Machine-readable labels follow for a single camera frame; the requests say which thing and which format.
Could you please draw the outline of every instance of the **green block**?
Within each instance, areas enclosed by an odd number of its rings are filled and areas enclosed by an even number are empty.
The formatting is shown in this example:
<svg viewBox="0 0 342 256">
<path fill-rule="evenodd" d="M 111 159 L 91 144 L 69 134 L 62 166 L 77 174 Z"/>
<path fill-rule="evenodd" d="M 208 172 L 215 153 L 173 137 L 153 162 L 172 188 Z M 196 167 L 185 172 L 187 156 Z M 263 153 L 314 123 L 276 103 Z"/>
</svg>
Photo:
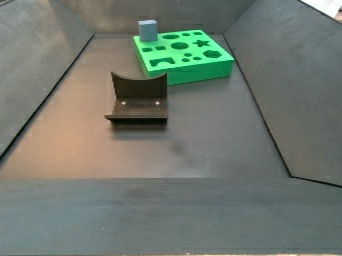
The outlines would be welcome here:
<svg viewBox="0 0 342 256">
<path fill-rule="evenodd" d="M 231 75 L 233 58 L 201 30 L 157 34 L 157 41 L 133 37 L 136 55 L 148 78 L 168 73 L 168 85 Z"/>
</svg>

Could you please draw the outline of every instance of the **small cube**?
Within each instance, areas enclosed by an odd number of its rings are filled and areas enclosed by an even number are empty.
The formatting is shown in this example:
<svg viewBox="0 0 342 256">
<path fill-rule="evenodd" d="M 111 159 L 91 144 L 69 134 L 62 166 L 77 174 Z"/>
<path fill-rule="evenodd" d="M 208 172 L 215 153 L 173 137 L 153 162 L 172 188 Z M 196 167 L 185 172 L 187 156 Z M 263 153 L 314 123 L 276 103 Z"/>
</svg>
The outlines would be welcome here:
<svg viewBox="0 0 342 256">
<path fill-rule="evenodd" d="M 155 20 L 137 21 L 141 42 L 157 41 L 157 23 Z"/>
</svg>

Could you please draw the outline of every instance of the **black bracket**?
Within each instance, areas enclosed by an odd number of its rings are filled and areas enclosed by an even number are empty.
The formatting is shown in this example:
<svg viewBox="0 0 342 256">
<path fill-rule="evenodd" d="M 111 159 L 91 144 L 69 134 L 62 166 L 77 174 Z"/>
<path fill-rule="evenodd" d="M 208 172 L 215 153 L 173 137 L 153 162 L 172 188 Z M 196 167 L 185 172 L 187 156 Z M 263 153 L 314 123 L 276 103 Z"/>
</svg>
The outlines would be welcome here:
<svg viewBox="0 0 342 256">
<path fill-rule="evenodd" d="M 104 117 L 115 123 L 164 124 L 168 117 L 167 74 L 143 80 L 111 74 L 116 101 L 112 114 Z"/>
</svg>

